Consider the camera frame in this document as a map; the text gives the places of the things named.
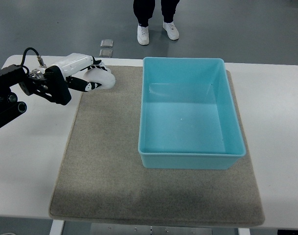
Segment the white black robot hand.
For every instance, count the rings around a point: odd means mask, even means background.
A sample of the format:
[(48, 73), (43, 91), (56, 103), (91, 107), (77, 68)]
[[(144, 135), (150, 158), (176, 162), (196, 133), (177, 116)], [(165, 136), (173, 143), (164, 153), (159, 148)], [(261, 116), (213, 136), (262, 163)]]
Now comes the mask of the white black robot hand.
[(110, 70), (102, 60), (80, 53), (62, 57), (50, 66), (44, 63), (29, 75), (34, 86), (32, 93), (52, 103), (66, 105), (71, 100), (70, 89), (89, 92), (91, 87), (84, 74), (95, 68)]

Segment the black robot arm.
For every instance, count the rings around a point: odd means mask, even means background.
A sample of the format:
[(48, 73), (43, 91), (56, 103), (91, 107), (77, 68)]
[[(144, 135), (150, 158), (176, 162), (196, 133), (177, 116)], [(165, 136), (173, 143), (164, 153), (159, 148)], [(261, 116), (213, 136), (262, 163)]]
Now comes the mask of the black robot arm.
[(38, 51), (28, 47), (23, 52), (20, 65), (12, 64), (0, 70), (0, 128), (27, 111), (26, 103), (18, 101), (18, 97), (11, 91), (11, 87), (24, 82), (29, 77), (29, 69), (24, 66), (24, 62), (26, 54), (30, 50), (37, 55), (39, 64), (43, 65)]

